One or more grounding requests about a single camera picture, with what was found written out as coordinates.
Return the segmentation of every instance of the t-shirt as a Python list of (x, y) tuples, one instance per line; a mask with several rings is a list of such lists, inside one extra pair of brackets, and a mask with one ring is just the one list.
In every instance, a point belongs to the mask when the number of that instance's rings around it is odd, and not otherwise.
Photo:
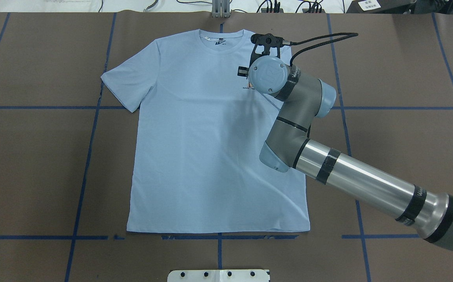
[(237, 76), (252, 34), (156, 39), (101, 77), (129, 111), (140, 107), (128, 231), (310, 230), (305, 175), (259, 161), (282, 102)]

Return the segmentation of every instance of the white floor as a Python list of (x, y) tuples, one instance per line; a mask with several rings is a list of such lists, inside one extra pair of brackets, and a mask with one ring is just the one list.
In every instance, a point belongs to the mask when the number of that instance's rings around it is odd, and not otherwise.
[[(125, 9), (133, 11), (144, 11), (154, 0), (103, 0), (102, 12), (122, 11)], [(343, 0), (345, 9), (348, 9), (352, 0)], [(250, 13), (256, 12), (263, 0), (232, 0), (230, 9), (242, 9)], [(301, 3), (300, 0), (282, 0), (281, 8), (286, 13), (294, 13)], [(343, 13), (342, 0), (322, 0), (321, 5), (327, 13)], [(101, 0), (0, 0), (0, 11), (21, 11), (21, 12), (97, 12), (101, 7)], [(176, 0), (159, 0), (157, 5), (151, 9), (157, 11), (211, 11), (209, 4), (181, 4)]]

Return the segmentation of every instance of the gray robotic arm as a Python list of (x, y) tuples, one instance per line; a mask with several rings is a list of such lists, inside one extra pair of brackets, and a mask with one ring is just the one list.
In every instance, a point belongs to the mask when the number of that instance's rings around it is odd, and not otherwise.
[(265, 51), (259, 55), (254, 49), (250, 67), (239, 67), (238, 75), (247, 76), (257, 91), (284, 102), (259, 159), (277, 171), (295, 168), (334, 186), (415, 228), (425, 241), (453, 250), (453, 196), (433, 194), (309, 139), (313, 118), (329, 112), (336, 91), (297, 66), (267, 56), (270, 48), (290, 42), (271, 34), (255, 34), (252, 42), (255, 49), (264, 45)]

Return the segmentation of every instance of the white bracket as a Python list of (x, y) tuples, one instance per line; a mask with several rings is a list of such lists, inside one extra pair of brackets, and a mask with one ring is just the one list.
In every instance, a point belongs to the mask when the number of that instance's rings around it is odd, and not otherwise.
[(266, 269), (171, 271), (167, 282), (270, 282)]
[(230, 18), (230, 0), (212, 0), (213, 18)]

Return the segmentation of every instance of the white label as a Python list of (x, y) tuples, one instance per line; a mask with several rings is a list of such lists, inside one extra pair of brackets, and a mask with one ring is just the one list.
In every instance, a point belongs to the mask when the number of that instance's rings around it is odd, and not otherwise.
[(382, 6), (380, 6), (380, 4), (378, 4), (377, 0), (362, 1), (362, 2), (359, 2), (359, 6), (361, 6), (361, 9), (363, 11), (369, 11), (372, 9), (378, 9), (378, 8), (382, 7)]

